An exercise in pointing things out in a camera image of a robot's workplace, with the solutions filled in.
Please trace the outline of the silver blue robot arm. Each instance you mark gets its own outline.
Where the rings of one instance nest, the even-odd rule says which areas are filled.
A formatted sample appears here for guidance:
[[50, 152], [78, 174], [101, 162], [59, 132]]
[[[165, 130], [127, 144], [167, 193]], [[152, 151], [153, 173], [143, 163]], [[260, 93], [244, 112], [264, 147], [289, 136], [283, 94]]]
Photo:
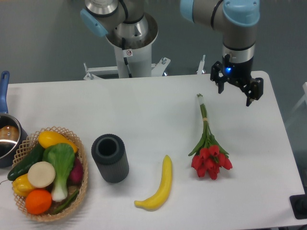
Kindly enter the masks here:
[[[247, 105], [263, 95], [263, 79], [252, 78], [260, 3], [257, 0], [182, 0], [181, 15], [223, 34], [222, 61], [211, 68], [210, 79], [224, 90], [228, 82], [247, 97]], [[158, 35], [155, 19], [142, 0], [87, 0], [80, 12], [86, 27], [113, 46], [120, 78], [158, 76], [152, 68], [152, 44]]]

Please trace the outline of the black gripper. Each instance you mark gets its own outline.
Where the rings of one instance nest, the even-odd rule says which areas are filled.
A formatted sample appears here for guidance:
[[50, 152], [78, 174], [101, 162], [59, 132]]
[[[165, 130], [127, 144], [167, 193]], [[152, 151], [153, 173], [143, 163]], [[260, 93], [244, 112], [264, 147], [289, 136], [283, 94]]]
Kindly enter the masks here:
[[224, 91], [224, 83], [238, 87], [242, 92], [246, 92], [246, 106], [254, 100], [259, 100], [263, 95], [263, 78], [252, 78], [251, 69], [253, 58], [241, 63], [230, 61], [230, 55], [223, 57], [223, 61], [216, 61], [211, 67], [210, 80], [215, 82], [218, 93]]

